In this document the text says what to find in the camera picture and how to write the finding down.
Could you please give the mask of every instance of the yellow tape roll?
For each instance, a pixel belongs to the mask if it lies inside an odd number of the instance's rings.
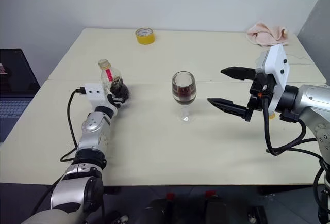
[[[141,28],[135,32],[139,43],[147,45],[155,41],[154,31],[150,28]]]

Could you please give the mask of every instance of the bottle cap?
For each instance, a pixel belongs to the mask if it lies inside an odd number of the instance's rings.
[[[106,59],[101,59],[98,61],[98,66],[100,67],[100,69],[102,70],[107,70],[109,68],[111,68],[111,64],[108,62],[108,60]]]

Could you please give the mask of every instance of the bottle label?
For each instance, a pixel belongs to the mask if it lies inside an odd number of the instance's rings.
[[[110,69],[105,70],[105,72],[107,73],[109,81],[113,81],[113,77],[112,77],[112,73],[111,73]]]

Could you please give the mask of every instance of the white wall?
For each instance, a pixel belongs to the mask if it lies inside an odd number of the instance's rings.
[[[317,0],[0,0],[0,47],[21,47],[40,83],[84,27],[298,33]]]

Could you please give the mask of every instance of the pink towel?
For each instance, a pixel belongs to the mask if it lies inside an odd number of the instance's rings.
[[[256,23],[246,32],[246,37],[253,44],[263,47],[287,43],[287,30],[283,26],[268,27],[262,22]]]

